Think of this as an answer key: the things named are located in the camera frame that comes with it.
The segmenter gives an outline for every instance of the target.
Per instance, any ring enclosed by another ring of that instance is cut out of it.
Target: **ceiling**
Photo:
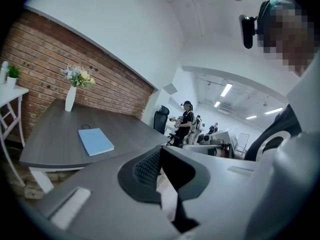
[[[265,112],[284,107],[284,104],[275,98],[235,81],[204,74],[195,74],[194,78],[200,104],[211,105],[217,112],[229,114],[263,130],[273,123],[277,115],[277,113],[266,115]],[[233,86],[225,97],[221,97],[228,83]],[[214,104],[217,101],[221,104],[216,108]]]
[[[265,0],[167,0],[188,37],[221,34],[241,38],[239,16],[257,16]]]

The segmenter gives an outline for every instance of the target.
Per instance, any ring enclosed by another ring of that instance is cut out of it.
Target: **black office chair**
[[[161,106],[159,111],[154,113],[153,129],[161,134],[165,134],[166,122],[170,111],[167,107]]]

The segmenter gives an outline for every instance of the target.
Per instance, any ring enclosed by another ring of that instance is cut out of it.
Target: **brick wall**
[[[20,68],[17,84],[29,89],[22,102],[25,139],[54,99],[66,99],[70,84],[61,69],[67,64],[85,67],[96,82],[88,89],[77,88],[77,104],[141,118],[154,90],[101,49],[27,10],[12,25],[0,59]],[[19,140],[15,136],[17,132],[11,139]]]

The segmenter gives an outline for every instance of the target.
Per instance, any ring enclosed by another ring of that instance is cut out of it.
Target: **light blue folder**
[[[100,128],[78,130],[78,132],[90,157],[114,150],[115,146],[108,140]]]

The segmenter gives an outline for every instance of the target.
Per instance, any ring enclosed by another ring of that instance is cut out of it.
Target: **fluorescent light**
[[[226,96],[227,93],[230,91],[231,87],[232,87],[232,84],[231,83],[227,83],[225,88],[224,88],[224,90],[223,90],[223,92],[221,93],[221,96],[222,97]]]
[[[253,119],[253,118],[256,118],[256,117],[257,117],[256,115],[253,115],[253,116],[247,117],[246,119]]]
[[[280,108],[278,108],[278,109],[275,109],[275,110],[272,110],[272,111],[269,111],[269,112],[266,112],[265,114],[266,114],[266,115],[269,115],[269,114],[273,114],[273,113],[279,112],[279,111],[281,111],[281,110],[283,110],[282,107],[280,107]]]

